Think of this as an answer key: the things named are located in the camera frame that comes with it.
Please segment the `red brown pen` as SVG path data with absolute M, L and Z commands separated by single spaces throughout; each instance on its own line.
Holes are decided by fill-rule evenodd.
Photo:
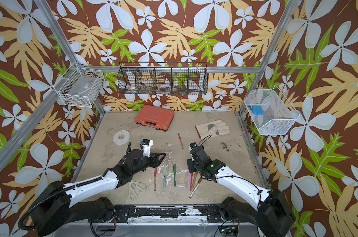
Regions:
M 197 175 L 198 175 L 198 172 L 197 172 L 197 171 L 193 173 L 192 181 L 191 181 L 191 189 L 194 189 L 194 187 L 195 187 Z

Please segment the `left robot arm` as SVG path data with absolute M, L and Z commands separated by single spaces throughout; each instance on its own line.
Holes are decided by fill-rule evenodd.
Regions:
M 133 175 L 161 165 L 165 153 L 128 150 L 113 168 L 102 175 L 73 184 L 51 183 L 18 221 L 21 230 L 36 230 L 40 237 L 47 236 L 61 226 L 83 219 L 108 221 L 113 216 L 113 204 L 107 198 L 87 201 L 104 191 L 117 189 L 132 181 Z

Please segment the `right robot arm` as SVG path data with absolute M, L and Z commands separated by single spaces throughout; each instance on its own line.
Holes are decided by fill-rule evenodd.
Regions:
M 223 185 L 244 200 L 239 202 L 227 197 L 220 204 L 220 215 L 224 221 L 249 222 L 266 237 L 287 235 L 296 218 L 283 192 L 259 187 L 220 160 L 212 160 L 203 145 L 191 143 L 189 152 L 191 158 L 187 160 L 187 166 L 191 173 L 199 172 L 204 180 Z

